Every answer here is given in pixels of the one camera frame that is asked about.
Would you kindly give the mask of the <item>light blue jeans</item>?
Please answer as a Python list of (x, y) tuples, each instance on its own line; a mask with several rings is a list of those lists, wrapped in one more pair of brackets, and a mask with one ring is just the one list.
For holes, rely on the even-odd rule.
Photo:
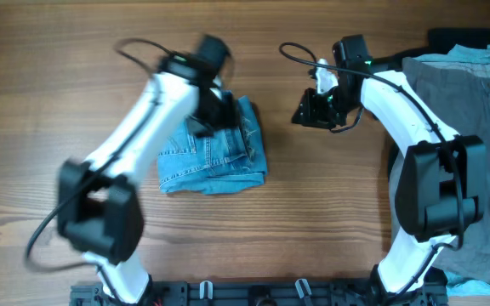
[(157, 158), (163, 193), (231, 194), (260, 186), (268, 174), (262, 132), (249, 97), (237, 100), (240, 125), (198, 138), (181, 124)]

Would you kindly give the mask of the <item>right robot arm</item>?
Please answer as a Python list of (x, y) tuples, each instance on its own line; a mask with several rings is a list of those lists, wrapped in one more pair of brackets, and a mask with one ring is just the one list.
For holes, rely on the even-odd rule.
[(394, 203), (400, 228), (385, 258), (373, 269), (370, 297), (398, 303), (423, 287), (439, 252), (458, 251), (466, 229), (486, 206), (486, 147), (443, 122), (413, 91), (390, 58), (373, 58), (363, 36), (333, 45), (335, 64), (312, 56), (286, 57), (311, 67), (308, 88), (292, 122), (342, 133), (349, 112), (371, 112), (403, 156)]

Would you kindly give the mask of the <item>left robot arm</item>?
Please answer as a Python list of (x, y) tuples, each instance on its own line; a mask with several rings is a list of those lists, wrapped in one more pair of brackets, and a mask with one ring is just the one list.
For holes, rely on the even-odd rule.
[(138, 190), (171, 134), (184, 126), (207, 137), (239, 123), (219, 78), (230, 56), (220, 38), (205, 35), (191, 54), (168, 50), (158, 65), (143, 64), (148, 82), (137, 104), (84, 161), (60, 169), (58, 233), (96, 266), (115, 304), (152, 301), (151, 276), (136, 252), (145, 224)]

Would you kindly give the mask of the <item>black garment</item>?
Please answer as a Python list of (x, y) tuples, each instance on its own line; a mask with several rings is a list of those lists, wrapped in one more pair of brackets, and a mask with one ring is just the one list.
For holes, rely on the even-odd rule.
[(413, 48), (384, 58), (374, 59), (374, 71), (400, 70), (407, 57), (426, 54), (447, 55), (455, 46), (474, 50), (490, 49), (490, 29), (488, 28), (433, 28), (427, 31), (427, 45)]

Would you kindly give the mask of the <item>light blue shirt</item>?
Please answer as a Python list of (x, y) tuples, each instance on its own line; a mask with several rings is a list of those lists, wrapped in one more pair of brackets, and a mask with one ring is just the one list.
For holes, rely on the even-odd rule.
[(424, 54), (414, 58), (432, 66), (490, 65), (490, 44), (486, 48), (467, 48), (456, 44), (446, 54)]

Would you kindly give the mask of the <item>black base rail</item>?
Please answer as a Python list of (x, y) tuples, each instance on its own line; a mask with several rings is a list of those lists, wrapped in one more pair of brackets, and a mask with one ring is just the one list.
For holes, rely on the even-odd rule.
[[(151, 295), (139, 305), (384, 305), (374, 299), (373, 287), (365, 279), (267, 283), (203, 283), (157, 281)], [(388, 305), (448, 305), (442, 281), (425, 283)], [(105, 294), (101, 283), (72, 286), (69, 305), (119, 305)]]

